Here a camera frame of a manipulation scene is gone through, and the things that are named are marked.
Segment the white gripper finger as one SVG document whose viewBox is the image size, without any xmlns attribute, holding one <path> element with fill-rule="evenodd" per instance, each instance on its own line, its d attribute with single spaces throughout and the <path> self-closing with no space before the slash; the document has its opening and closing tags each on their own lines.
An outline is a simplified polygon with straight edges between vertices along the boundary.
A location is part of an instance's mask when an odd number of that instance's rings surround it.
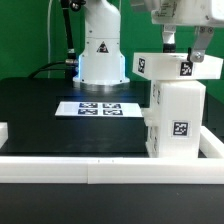
<svg viewBox="0 0 224 224">
<path fill-rule="evenodd" d="M 176 52 L 175 33 L 176 33 L 175 26 L 167 25 L 167 24 L 163 25 L 162 40 L 163 40 L 163 52 L 164 53 L 175 53 Z"/>
<path fill-rule="evenodd" d="M 214 28 L 209 26 L 195 27 L 194 44 L 188 49 L 187 60 L 192 63 L 201 63 L 205 52 L 214 35 Z"/>
</svg>

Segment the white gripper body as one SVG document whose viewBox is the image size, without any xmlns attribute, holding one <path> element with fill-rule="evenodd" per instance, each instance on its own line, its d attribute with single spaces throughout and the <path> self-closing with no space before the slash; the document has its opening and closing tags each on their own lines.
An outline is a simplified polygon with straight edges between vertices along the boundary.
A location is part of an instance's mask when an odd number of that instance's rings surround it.
<svg viewBox="0 0 224 224">
<path fill-rule="evenodd" d="M 153 24 L 224 27 L 224 0 L 130 0 L 135 12 L 150 12 Z"/>
</svg>

